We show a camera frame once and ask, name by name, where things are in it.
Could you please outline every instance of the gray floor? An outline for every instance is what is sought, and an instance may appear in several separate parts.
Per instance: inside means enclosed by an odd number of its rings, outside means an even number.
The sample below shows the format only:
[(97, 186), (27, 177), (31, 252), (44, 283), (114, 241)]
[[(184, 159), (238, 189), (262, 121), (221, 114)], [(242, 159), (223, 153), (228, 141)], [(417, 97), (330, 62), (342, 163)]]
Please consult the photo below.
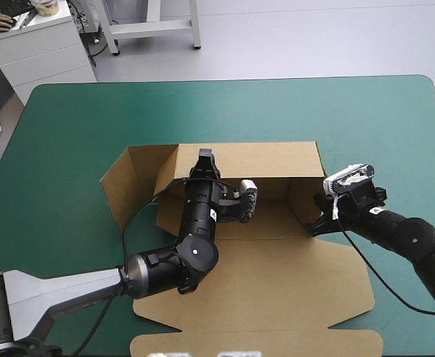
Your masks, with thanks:
[[(424, 74), (435, 82), (435, 0), (198, 0), (202, 49), (190, 36), (120, 41), (96, 57), (100, 82)], [(142, 21), (144, 0), (109, 0), (120, 23)], [(187, 16), (187, 0), (162, 0)], [(93, 51), (103, 47), (104, 41)], [(1, 83), (0, 92), (10, 90)], [(22, 112), (5, 96), (0, 158)]]

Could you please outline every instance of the open cardboard box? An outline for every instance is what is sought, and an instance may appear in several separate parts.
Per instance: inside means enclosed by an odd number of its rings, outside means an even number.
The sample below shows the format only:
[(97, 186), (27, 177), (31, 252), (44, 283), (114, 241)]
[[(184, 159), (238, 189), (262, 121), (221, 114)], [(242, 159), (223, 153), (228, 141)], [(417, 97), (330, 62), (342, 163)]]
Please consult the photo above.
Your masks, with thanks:
[[(253, 179), (259, 196), (248, 224), (218, 224), (219, 263), (190, 295), (137, 300), (137, 314), (182, 330), (142, 335), (133, 357), (222, 351), (263, 356), (380, 356), (374, 331), (329, 329), (374, 305), (367, 270), (348, 246), (311, 238), (303, 222), (319, 210), (324, 171), (315, 142), (172, 144), (128, 147), (103, 177), (114, 218), (124, 222), (153, 193), (189, 175), (199, 149), (212, 149), (222, 180)], [(159, 199), (157, 224), (177, 234), (184, 188)]]

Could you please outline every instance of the chair leg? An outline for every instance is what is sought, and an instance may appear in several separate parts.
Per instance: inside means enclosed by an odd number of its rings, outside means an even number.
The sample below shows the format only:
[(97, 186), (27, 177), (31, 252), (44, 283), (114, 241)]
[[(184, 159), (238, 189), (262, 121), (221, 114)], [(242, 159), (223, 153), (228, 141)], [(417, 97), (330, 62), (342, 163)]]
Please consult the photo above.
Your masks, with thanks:
[(199, 30), (199, 15), (197, 12), (196, 0), (189, 0), (190, 24), (193, 27), (194, 48), (201, 49), (201, 31)]

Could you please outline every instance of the label sticker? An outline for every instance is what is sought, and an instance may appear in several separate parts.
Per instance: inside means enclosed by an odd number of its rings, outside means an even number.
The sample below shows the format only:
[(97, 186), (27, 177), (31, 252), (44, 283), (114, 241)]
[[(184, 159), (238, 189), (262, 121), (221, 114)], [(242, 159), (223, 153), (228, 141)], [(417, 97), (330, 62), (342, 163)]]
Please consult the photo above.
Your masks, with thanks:
[(217, 357), (262, 357), (260, 351), (230, 351), (221, 352)]
[(371, 212), (372, 214), (380, 214), (383, 210), (385, 210), (385, 209), (382, 207), (374, 207), (374, 208), (371, 208), (369, 210), (369, 212)]
[(215, 210), (213, 210), (212, 208), (210, 209), (210, 216), (212, 217), (212, 219), (214, 221), (217, 222), (217, 212)]
[(193, 357), (187, 352), (150, 353), (148, 357)]

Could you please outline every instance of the white metal frame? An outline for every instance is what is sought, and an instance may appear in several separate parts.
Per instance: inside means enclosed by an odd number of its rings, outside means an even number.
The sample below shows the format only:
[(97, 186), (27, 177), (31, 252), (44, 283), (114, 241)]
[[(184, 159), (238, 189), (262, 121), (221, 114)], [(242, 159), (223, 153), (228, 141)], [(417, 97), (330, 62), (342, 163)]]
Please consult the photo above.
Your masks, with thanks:
[(161, 21), (161, 0), (148, 0), (146, 22), (122, 25), (112, 23), (106, 0), (94, 0), (94, 3), (103, 34), (112, 54), (118, 55), (120, 53), (116, 43), (116, 40), (119, 39), (138, 39), (177, 33), (191, 33), (194, 38), (194, 48), (201, 48), (196, 0), (189, 0), (190, 20)]

